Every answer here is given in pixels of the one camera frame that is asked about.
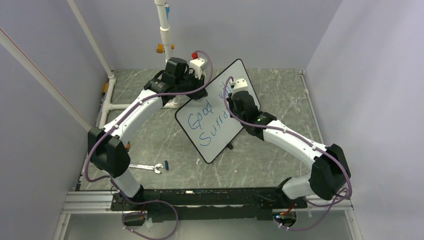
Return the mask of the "white whiteboard black frame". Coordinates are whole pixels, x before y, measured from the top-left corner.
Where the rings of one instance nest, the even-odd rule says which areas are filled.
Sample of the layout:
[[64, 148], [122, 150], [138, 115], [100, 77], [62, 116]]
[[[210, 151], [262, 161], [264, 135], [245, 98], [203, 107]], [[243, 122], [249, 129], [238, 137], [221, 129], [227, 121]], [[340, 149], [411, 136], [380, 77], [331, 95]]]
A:
[[207, 164], [212, 163], [243, 129], [241, 123], [231, 117], [224, 105], [223, 97], [233, 91], [229, 85], [224, 88], [230, 76], [236, 80], [242, 78], [247, 81], [248, 92], [260, 109], [261, 104], [246, 67], [238, 58], [211, 80], [205, 88], [206, 97], [188, 100], [175, 113], [177, 123]]

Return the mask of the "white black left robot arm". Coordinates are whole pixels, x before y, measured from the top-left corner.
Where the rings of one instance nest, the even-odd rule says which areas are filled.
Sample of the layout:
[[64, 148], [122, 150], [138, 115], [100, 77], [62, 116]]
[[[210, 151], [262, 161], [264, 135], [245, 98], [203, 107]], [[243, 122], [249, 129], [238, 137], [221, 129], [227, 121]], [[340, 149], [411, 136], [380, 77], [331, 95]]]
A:
[[204, 70], [211, 67], [208, 59], [197, 57], [190, 61], [178, 57], [167, 60], [143, 87], [137, 98], [118, 117], [102, 127], [92, 127], [88, 134], [88, 163], [106, 172], [106, 178], [124, 195], [124, 204], [131, 210], [144, 203], [144, 188], [130, 170], [131, 158], [126, 145], [134, 133], [151, 116], [176, 96], [191, 100], [206, 97]]

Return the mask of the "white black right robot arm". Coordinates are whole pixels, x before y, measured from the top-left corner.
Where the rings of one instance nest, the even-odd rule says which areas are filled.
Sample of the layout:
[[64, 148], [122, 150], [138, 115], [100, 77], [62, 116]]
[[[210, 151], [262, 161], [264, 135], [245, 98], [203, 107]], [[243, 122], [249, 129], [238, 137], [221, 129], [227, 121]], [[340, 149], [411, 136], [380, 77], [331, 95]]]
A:
[[248, 91], [231, 93], [225, 101], [232, 118], [252, 136], [274, 144], [301, 160], [310, 173], [289, 177], [277, 188], [276, 203], [289, 207], [297, 198], [316, 195], [330, 201], [341, 197], [341, 190], [351, 177], [343, 149], [310, 140], [288, 128], [268, 112], [260, 111]]

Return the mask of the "blue marker cap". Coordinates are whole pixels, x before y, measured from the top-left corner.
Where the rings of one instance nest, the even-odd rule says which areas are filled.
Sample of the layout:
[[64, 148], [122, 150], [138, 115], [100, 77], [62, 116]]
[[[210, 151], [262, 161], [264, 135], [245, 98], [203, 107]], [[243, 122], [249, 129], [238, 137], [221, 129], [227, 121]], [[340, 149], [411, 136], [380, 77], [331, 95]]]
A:
[[169, 162], [167, 160], [164, 161], [164, 168], [166, 171], [169, 171]]

